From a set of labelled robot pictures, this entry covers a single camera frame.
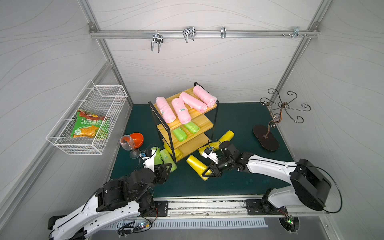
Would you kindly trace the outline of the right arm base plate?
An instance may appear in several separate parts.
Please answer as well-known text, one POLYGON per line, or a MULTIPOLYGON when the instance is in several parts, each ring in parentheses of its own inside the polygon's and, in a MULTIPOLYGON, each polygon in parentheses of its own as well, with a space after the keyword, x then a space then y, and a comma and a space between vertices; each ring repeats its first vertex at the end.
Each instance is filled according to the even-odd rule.
POLYGON ((262 199, 245 200, 245 208, 248 215, 265 215, 271 212, 269 202, 262 199))

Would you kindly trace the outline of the green roll front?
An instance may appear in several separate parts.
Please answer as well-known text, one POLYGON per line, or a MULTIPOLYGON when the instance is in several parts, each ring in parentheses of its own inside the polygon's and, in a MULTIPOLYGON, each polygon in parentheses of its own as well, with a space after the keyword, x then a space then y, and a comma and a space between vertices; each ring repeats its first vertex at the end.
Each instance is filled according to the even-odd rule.
POLYGON ((184 124, 184 127, 193 135, 197 134, 200 131, 200 127, 193 121, 184 124))

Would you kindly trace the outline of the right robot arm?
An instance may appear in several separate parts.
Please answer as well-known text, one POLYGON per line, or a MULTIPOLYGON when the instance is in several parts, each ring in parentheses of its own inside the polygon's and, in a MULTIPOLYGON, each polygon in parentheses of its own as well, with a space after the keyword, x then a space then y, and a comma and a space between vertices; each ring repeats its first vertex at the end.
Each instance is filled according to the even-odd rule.
POLYGON ((212 162, 202 177, 218 178, 232 169, 238 172, 269 176, 288 183, 284 188, 268 189, 258 209, 269 214, 286 206, 304 205, 314 211, 323 211, 331 190, 331 182, 310 161, 282 162, 252 153, 241 153, 229 141, 217 148, 204 147, 202 157, 212 162))

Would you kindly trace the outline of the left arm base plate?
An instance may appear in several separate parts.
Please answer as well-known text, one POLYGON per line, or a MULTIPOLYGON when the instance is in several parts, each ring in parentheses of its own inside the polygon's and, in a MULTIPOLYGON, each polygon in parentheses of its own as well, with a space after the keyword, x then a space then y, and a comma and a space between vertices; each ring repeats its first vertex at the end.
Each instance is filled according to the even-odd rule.
POLYGON ((168 201, 154 201, 155 206, 150 211, 150 217, 167 217, 168 216, 168 201))

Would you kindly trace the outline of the pink roll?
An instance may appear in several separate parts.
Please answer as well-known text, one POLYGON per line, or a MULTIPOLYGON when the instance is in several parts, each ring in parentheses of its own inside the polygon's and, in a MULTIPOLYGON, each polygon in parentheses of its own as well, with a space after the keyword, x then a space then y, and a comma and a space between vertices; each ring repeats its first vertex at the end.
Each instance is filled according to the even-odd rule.
POLYGON ((180 94, 180 99, 183 100, 185 104, 189 105, 190 108, 195 109, 200 113, 204 113, 208 109, 208 106, 205 103, 185 92, 180 94))
POLYGON ((164 121, 169 124, 176 120, 176 116, 164 97, 156 97, 156 104, 164 121))
POLYGON ((184 125, 192 120, 192 117, 189 114, 189 111, 183 100, 180 98, 175 98, 171 101, 171 103, 181 124, 184 125))
POLYGON ((196 85, 193 88, 193 93, 203 102, 205 103, 209 108, 212 108, 217 101, 217 98, 208 93, 204 88, 202 88, 200 85, 196 85))

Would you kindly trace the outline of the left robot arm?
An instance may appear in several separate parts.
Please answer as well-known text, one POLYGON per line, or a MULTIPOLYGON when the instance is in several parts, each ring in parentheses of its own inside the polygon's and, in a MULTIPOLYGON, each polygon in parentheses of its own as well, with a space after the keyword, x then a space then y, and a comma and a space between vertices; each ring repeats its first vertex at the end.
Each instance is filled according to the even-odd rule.
POLYGON ((155 185, 170 177, 172 165, 143 168, 102 185, 84 205, 66 216, 49 219, 50 240, 85 240, 103 228, 128 218, 150 217, 157 208, 155 185))

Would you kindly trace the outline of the yellow roll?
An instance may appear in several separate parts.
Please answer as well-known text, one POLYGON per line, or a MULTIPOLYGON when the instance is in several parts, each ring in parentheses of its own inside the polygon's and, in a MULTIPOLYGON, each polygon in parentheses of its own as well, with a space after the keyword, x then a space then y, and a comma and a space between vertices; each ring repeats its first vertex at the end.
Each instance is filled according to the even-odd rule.
POLYGON ((187 158, 187 163, 194 169, 194 171, 201 177, 203 181, 208 180, 208 177, 203 177, 203 172, 208 168, 207 165, 202 163, 199 159, 190 155, 187 158))
MULTIPOLYGON (((167 152, 171 156, 173 156, 172 149, 170 148, 170 146, 166 142, 164 142, 164 148, 167 150, 167 152)), ((176 156, 176 160, 177 161, 179 161, 179 160, 181 160, 183 158, 184 155, 183 155, 183 153, 179 149, 175 149, 174 152, 175 152, 175 156, 176 156)))
POLYGON ((220 139, 219 142, 225 142, 225 141, 231 141, 232 138, 235 136, 233 131, 227 131, 220 139))

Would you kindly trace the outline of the yellow roll diagonal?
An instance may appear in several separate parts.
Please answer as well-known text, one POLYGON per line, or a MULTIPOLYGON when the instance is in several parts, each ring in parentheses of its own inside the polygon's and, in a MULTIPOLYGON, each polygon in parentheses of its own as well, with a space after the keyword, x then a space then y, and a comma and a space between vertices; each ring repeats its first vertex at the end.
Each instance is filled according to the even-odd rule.
POLYGON ((216 152, 217 150, 219 150, 219 146, 220 146, 220 142, 210 142, 208 143, 207 145, 201 147, 198 149, 199 151, 199 154, 202 156, 203 155, 203 152, 208 149, 209 151, 213 151, 213 152, 216 152))

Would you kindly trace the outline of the pink roll front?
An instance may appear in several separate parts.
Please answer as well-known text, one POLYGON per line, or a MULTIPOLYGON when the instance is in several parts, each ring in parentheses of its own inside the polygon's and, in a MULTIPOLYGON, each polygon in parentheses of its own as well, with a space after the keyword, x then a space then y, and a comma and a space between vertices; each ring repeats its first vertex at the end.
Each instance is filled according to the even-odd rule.
POLYGON ((217 98, 208 93, 204 88, 202 88, 200 85, 196 85, 193 88, 193 93, 203 102, 205 103, 209 108, 212 108, 217 101, 217 98))

